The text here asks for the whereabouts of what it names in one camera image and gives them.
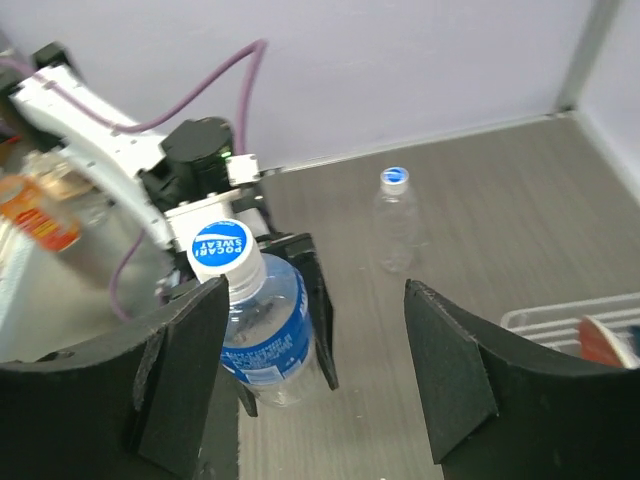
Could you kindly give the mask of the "white blue bottle cap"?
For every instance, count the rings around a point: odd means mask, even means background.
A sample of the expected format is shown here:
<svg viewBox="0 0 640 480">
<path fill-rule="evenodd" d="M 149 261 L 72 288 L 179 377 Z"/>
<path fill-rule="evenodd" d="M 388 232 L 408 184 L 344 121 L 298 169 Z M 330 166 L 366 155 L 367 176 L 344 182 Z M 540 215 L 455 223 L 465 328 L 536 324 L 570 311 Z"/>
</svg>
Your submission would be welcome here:
<svg viewBox="0 0 640 480">
<path fill-rule="evenodd" d="M 409 172 L 404 167 L 389 167 L 380 174 L 380 188 L 385 195 L 403 195 L 409 188 Z"/>
</svg>

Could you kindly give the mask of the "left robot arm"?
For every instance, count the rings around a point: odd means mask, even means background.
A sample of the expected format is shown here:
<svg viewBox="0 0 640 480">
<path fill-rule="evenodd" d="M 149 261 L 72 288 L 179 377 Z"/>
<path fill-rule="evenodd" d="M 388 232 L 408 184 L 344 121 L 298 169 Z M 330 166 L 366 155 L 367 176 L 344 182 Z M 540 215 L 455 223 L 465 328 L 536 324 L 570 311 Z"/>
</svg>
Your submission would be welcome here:
<svg viewBox="0 0 640 480">
<path fill-rule="evenodd" d="M 312 323 L 312 290 L 299 268 L 265 249 L 279 233 L 243 125 L 210 117 L 162 135 L 102 100 L 68 63 L 34 71 L 9 57 L 1 111 L 38 151 L 125 209 L 175 274 L 228 280 L 220 359 L 258 401 L 286 408 L 318 391 L 330 363 Z"/>
</svg>

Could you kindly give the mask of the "clear unlabelled plastic bottle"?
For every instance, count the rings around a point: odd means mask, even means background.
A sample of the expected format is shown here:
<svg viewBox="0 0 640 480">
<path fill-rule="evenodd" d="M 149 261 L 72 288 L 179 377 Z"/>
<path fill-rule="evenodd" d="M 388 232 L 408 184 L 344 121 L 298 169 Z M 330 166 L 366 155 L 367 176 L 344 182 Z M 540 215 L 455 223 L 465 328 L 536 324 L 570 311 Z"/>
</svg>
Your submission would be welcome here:
<svg viewBox="0 0 640 480">
<path fill-rule="evenodd" d="M 373 201 L 373 218 L 381 265 L 389 272 L 406 271 L 419 244 L 420 216 L 410 185 L 403 195 L 385 195 L 380 188 Z"/>
</svg>

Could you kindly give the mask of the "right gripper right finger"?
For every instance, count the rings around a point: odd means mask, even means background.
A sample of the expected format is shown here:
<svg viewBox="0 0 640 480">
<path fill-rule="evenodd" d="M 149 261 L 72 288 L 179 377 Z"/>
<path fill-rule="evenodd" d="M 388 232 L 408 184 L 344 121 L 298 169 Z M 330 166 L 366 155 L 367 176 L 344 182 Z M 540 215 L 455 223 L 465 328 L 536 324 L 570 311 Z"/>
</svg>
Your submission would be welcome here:
<svg viewBox="0 0 640 480">
<path fill-rule="evenodd" d="M 448 479 L 635 479 L 639 374 L 572 357 L 422 282 L 404 317 L 433 461 Z"/>
</svg>

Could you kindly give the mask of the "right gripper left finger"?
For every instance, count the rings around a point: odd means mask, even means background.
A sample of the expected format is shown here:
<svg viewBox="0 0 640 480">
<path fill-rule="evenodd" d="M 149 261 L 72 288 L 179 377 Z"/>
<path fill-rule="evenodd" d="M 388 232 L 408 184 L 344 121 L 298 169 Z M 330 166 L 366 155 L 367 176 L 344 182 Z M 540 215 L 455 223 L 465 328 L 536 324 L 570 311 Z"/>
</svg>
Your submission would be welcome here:
<svg viewBox="0 0 640 480">
<path fill-rule="evenodd" d="M 5 479 L 235 479 L 238 403 L 219 365 L 224 279 L 36 362 L 1 367 Z"/>
</svg>

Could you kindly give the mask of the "blue labelled plastic bottle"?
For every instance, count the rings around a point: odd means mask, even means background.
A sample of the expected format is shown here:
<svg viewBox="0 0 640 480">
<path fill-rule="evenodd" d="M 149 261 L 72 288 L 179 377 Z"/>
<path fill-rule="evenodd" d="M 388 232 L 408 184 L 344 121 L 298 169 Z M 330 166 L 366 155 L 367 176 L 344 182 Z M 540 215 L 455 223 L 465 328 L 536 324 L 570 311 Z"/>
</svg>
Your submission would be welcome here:
<svg viewBox="0 0 640 480">
<path fill-rule="evenodd" d="M 321 377 L 308 294 L 290 263 L 262 258 L 262 287 L 230 307 L 221 363 L 260 402 L 291 407 L 312 396 Z"/>
</svg>

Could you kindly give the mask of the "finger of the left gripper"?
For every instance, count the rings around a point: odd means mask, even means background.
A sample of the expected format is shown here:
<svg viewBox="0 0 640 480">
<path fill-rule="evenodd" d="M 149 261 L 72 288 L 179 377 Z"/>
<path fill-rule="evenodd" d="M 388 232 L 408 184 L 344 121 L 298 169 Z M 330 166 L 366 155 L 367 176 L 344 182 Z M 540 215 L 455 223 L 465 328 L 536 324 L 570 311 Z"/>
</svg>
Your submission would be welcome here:
<svg viewBox="0 0 640 480">
<path fill-rule="evenodd" d="M 236 385 L 236 392 L 247 415 L 249 417 L 257 417 L 258 410 L 254 394 L 243 384 Z"/>
<path fill-rule="evenodd" d="M 287 260 L 301 273 L 308 294 L 318 362 L 328 387 L 337 390 L 339 380 L 333 355 L 334 308 L 312 236 L 309 233 L 270 235 L 264 252 Z"/>
</svg>

